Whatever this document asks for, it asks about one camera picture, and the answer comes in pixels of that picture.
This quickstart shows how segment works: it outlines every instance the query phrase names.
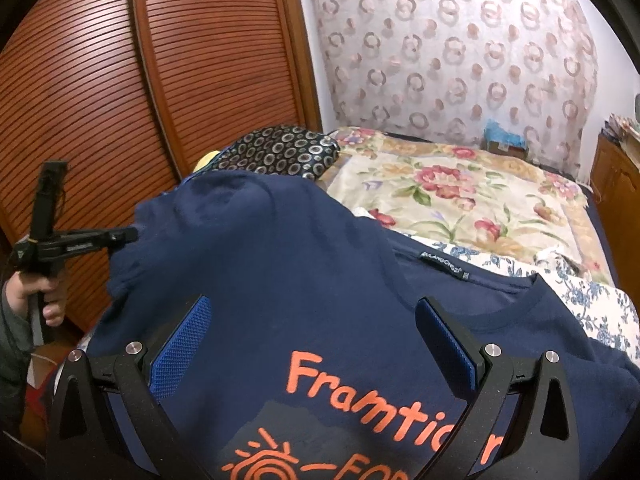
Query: metal screw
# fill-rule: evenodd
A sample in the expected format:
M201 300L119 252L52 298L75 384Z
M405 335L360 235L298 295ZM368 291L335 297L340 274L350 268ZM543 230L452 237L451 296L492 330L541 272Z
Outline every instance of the metal screw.
M76 361L79 361L81 357L82 357L82 350L78 350L76 348L75 350L72 350L71 352L69 352L68 359L72 363L75 363Z
M139 354L142 350L142 343L140 341L132 341L127 345L125 350L127 351L127 354L130 355Z
M545 353L546 360L550 363L557 363L560 360L560 356L553 350L547 350Z
M496 343L489 343L484 347L484 351L491 357L498 357L502 353L502 348L500 348Z

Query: hand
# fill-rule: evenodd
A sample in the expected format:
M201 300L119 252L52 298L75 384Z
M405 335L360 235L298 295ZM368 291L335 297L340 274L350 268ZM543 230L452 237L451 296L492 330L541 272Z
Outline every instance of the hand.
M47 325L58 326L65 318L66 307L66 272L64 269L55 278L47 278L41 274L14 272L6 284L6 299L9 308L16 316L27 318L29 311L28 297L36 292L44 292L47 306L42 313Z

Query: navy blue t-shirt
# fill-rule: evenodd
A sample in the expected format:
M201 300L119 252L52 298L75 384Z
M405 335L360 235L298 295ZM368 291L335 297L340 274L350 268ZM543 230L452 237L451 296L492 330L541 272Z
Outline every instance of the navy blue t-shirt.
M412 478L466 405L416 329L414 308L426 295L511 356L558 352L581 478L640 399L640 371L587 338L540 276L505 278L425 248L354 218L304 179L203 174L138 206L136 226L140 240L111 258L114 303L88 351L121 352L184 298L209 297L210 328L162 406L216 478ZM425 250L466 279L425 263ZM503 411L477 467L495 456ZM133 440L130 448L148 461Z

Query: black patterned cushion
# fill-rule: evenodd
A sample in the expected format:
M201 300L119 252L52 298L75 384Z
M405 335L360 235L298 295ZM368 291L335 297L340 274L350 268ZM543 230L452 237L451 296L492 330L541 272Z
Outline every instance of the black patterned cushion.
M200 171L247 170L315 180L333 165L339 152L338 143L324 134L300 126L272 126L236 140Z

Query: patterned curtain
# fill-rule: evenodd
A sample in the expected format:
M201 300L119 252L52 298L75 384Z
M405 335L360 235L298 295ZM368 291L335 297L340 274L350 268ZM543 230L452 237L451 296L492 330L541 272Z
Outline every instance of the patterned curtain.
M479 146L493 119L576 175L596 91L577 0L314 0L341 125Z

